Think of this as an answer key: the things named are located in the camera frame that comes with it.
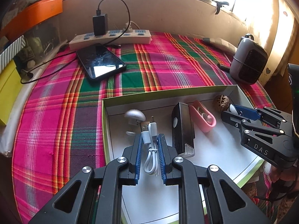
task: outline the black charger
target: black charger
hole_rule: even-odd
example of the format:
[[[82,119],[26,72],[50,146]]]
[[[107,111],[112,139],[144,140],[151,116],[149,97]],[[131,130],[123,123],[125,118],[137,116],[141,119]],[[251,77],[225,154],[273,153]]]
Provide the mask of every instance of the black charger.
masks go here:
[[[172,110],[172,146],[184,158],[195,155],[194,126],[191,121],[189,105],[179,102]]]
[[[108,32],[108,15],[101,14],[101,10],[97,10],[97,15],[92,18],[95,36],[105,35]]]

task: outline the walnut shell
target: walnut shell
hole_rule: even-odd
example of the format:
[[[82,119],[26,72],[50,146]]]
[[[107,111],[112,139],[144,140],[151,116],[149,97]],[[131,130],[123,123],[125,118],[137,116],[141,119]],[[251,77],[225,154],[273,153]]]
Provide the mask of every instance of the walnut shell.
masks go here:
[[[219,95],[214,99],[214,107],[218,112],[226,111],[229,107],[229,98]]]

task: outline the black phone case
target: black phone case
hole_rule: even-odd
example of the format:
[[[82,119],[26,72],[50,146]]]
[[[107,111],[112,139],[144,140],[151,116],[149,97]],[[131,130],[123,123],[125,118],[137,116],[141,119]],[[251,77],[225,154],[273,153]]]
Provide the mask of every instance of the black phone case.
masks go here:
[[[80,56],[78,55],[78,51],[76,51],[77,57],[78,57],[79,61],[81,62],[81,65],[83,66],[83,68],[84,68],[84,70],[85,70],[85,74],[88,76],[88,79],[91,80],[91,81],[101,81],[101,80],[106,79],[106,78],[109,78],[109,77],[111,77],[111,76],[113,76],[113,75],[115,75],[115,74],[118,74],[118,73],[120,73],[120,72],[123,72],[123,71],[125,71],[125,70],[127,69],[127,64],[124,63],[119,57],[117,57],[115,54],[113,54],[110,50],[107,49],[107,51],[109,51],[109,52],[110,52],[111,54],[113,54],[117,59],[119,59],[119,60],[124,64],[124,66],[121,67],[121,68],[117,68],[117,69],[114,70],[114,71],[110,71],[110,72],[108,72],[108,73],[106,73],[106,74],[104,74],[104,75],[101,75],[101,76],[99,76],[99,77],[92,78],[92,77],[89,75],[87,69],[85,68],[85,66],[84,66],[84,64],[83,64],[83,62],[82,62]]]

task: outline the orange shelf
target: orange shelf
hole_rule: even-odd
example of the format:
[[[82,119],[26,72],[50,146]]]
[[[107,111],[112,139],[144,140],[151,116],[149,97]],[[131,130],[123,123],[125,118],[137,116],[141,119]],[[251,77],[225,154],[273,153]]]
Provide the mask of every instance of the orange shelf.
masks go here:
[[[0,31],[0,38],[13,42],[46,19],[62,13],[62,0],[42,0],[25,8]]]

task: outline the metal screw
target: metal screw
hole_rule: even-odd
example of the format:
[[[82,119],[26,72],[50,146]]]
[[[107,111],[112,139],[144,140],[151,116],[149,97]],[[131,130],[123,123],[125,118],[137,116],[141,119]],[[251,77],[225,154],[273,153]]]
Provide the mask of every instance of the metal screw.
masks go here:
[[[84,172],[84,173],[89,173],[91,170],[92,170],[92,168],[89,166],[82,168],[82,172]]]
[[[119,163],[123,163],[123,162],[125,162],[127,159],[124,157],[124,156],[121,156],[121,157],[119,157],[119,158],[117,158],[117,161],[119,162]]]
[[[211,165],[211,166],[210,166],[210,170],[211,170],[212,172],[217,172],[217,171],[219,170],[219,167],[216,166],[216,165]]]
[[[182,158],[180,156],[177,156],[177,157],[174,158],[174,161],[175,162],[182,162],[182,161],[184,161],[184,158]]]

